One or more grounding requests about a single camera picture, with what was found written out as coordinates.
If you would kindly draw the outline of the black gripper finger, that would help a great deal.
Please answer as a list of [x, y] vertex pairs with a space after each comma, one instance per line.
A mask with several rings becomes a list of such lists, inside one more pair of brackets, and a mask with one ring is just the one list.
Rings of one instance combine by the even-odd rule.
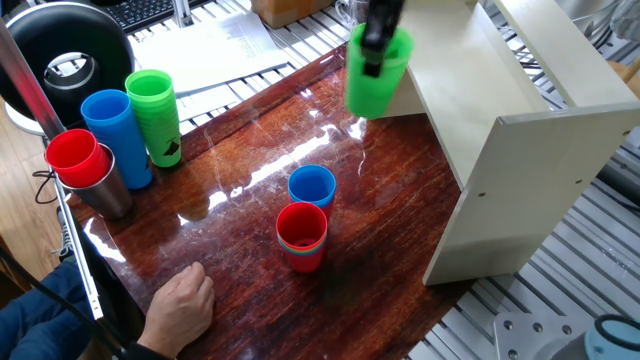
[[363, 73], [378, 78], [388, 43], [390, 5], [388, 0], [371, 0], [365, 28], [361, 38], [361, 53], [365, 58]]
[[385, 22], [385, 35], [388, 39], [391, 39], [394, 36], [394, 33], [400, 21], [404, 4], [405, 0], [387, 1], [387, 20]]

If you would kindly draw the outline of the person's hand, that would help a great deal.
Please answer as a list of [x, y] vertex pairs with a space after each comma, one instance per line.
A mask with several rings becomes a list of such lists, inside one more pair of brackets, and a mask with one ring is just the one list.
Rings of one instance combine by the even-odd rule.
[[212, 278], [199, 262], [194, 262], [155, 293], [137, 343], [175, 359], [210, 327], [214, 301]]

